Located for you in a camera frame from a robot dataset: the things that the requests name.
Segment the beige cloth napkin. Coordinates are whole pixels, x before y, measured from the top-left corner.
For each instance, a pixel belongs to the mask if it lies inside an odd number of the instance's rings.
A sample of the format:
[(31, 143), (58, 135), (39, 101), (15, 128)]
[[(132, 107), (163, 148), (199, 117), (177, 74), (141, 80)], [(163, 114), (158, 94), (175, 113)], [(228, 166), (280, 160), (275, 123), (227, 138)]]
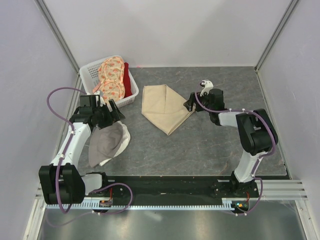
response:
[(186, 109), (185, 102), (186, 99), (166, 84), (146, 85), (142, 92), (141, 113), (169, 136), (193, 114)]

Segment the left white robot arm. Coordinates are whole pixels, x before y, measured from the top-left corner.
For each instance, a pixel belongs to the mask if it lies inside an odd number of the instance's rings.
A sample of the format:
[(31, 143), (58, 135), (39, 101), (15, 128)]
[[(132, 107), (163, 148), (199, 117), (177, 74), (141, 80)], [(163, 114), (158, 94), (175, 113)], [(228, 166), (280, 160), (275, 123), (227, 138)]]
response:
[(124, 115), (114, 100), (103, 103), (98, 95), (82, 95), (80, 105), (68, 120), (68, 136), (49, 165), (40, 167), (38, 175), (45, 202), (48, 205), (73, 205), (83, 202), (92, 191), (106, 196), (110, 185), (106, 175), (92, 172), (84, 176), (78, 172), (83, 147), (94, 129), (110, 130)]

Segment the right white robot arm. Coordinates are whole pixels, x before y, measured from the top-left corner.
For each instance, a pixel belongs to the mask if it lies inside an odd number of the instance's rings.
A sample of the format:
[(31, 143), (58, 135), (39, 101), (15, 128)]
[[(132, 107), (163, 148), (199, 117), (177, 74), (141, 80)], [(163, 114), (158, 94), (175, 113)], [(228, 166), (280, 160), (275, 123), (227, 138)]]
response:
[(229, 183), (223, 186), (235, 197), (254, 189), (255, 174), (260, 162), (265, 156), (273, 154), (278, 143), (278, 135), (267, 111), (263, 108), (226, 108), (224, 92), (218, 88), (206, 93), (192, 92), (183, 106), (189, 112), (208, 112), (210, 121), (217, 126), (237, 128), (243, 152), (238, 166), (231, 173)]

